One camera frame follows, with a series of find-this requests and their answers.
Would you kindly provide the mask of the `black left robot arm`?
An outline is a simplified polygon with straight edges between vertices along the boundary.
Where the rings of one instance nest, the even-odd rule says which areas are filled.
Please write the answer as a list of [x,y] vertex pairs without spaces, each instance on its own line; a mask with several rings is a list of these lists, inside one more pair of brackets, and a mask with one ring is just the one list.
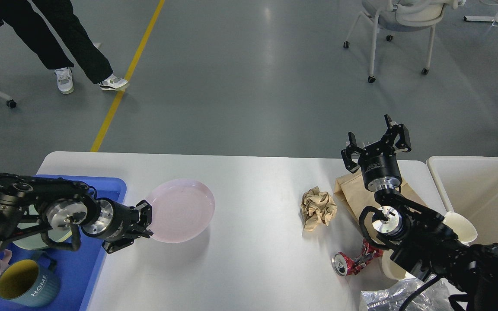
[[112,254],[152,236],[152,213],[145,200],[125,206],[83,181],[0,173],[0,252],[33,235],[49,248],[77,251],[84,234]]

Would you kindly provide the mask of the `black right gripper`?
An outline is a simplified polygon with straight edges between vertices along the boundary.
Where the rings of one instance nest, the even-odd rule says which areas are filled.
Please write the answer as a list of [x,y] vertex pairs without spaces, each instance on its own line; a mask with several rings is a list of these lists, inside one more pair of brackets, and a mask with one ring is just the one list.
[[368,191],[397,189],[402,184],[402,177],[397,163],[397,153],[409,153],[411,142],[409,130],[404,124],[398,124],[385,114],[387,130],[380,139],[380,147],[360,148],[353,132],[348,132],[348,143],[341,151],[346,169],[354,174],[361,168],[364,185]]

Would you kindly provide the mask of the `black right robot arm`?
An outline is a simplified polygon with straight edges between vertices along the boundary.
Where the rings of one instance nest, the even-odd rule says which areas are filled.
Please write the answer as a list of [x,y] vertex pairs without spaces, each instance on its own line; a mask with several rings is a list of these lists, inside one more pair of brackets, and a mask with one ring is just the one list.
[[410,152],[409,131],[385,115],[387,130],[378,141],[359,147],[352,132],[341,151],[351,173],[361,171],[366,190],[379,207],[366,206],[358,217],[365,239],[356,260],[337,253],[332,267],[340,276],[358,273],[374,253],[392,250],[390,258],[424,284],[400,306],[404,311],[419,294],[445,278],[460,295],[448,300],[455,311],[498,311],[498,243],[467,246],[438,212],[401,194],[402,177],[396,154]]

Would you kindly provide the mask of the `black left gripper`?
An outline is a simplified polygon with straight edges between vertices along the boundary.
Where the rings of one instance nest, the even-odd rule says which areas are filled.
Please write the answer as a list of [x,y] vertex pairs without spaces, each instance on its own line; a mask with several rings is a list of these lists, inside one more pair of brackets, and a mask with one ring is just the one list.
[[[98,199],[99,216],[90,225],[83,225],[82,231],[89,238],[104,240],[102,248],[112,254],[131,246],[138,238],[150,238],[152,230],[152,205],[142,200],[135,207],[124,206],[111,199]],[[146,230],[140,231],[138,225]]]

